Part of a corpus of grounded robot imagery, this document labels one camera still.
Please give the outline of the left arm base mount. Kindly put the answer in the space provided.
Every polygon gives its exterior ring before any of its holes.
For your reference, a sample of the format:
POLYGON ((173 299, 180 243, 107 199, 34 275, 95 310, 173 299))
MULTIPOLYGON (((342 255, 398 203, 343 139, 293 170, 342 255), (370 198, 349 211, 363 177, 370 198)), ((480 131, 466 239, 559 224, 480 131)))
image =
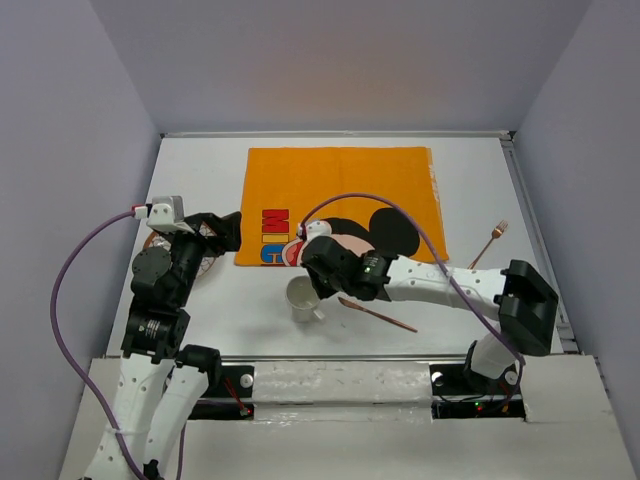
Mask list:
POLYGON ((210 386, 196 402, 190 420, 251 421, 255 404, 255 367, 250 364, 223 364, 220 381, 210 386))

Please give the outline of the white ceramic mug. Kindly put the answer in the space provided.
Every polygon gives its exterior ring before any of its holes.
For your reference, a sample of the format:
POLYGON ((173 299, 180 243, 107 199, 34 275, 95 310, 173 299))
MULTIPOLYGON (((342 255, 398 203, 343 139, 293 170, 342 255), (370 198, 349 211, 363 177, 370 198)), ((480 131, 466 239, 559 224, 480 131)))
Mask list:
POLYGON ((291 318, 296 323, 323 321, 320 299, 307 276, 297 276, 289 281, 285 290, 285 300, 290 308, 291 318))

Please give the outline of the yellow Mickey Mouse cloth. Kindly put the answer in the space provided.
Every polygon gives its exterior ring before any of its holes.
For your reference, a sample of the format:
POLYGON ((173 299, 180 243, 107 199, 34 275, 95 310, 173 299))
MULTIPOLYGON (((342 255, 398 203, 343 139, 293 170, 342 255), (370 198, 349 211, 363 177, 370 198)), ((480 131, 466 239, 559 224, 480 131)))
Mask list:
POLYGON ((326 220, 356 253, 449 258, 427 147, 252 148, 241 212, 238 266, 298 265, 303 219, 326 220))

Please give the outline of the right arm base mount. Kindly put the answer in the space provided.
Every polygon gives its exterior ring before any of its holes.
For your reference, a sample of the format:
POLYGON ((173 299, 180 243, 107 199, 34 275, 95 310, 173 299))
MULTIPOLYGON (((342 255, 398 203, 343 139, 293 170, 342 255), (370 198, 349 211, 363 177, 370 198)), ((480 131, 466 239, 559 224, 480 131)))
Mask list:
POLYGON ((476 383, 460 363, 435 364, 430 373, 435 420, 526 417, 515 366, 497 380, 480 377, 476 383))

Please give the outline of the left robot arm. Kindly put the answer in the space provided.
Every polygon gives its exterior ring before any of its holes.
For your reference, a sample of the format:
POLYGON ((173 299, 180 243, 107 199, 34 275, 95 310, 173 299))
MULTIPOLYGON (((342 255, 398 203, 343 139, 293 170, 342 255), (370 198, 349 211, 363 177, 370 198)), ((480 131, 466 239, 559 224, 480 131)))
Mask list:
POLYGON ((199 213, 181 227, 152 228, 170 246, 145 248, 132 262, 117 391, 87 479, 163 478, 193 407, 221 383, 219 352, 182 343, 185 306, 203 259, 239 250, 241 215, 199 213))

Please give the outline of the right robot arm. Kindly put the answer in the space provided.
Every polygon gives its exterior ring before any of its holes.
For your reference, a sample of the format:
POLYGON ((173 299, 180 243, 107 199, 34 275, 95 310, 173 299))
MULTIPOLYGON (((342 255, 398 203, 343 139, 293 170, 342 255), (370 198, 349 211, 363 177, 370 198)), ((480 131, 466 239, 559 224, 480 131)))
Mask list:
POLYGON ((329 236, 312 240, 300 260, 321 299, 338 292, 361 301, 422 302, 472 312, 486 335, 472 342, 462 384, 482 392, 527 357, 552 349, 559 297, 528 262, 469 270, 369 250, 360 255, 329 236))

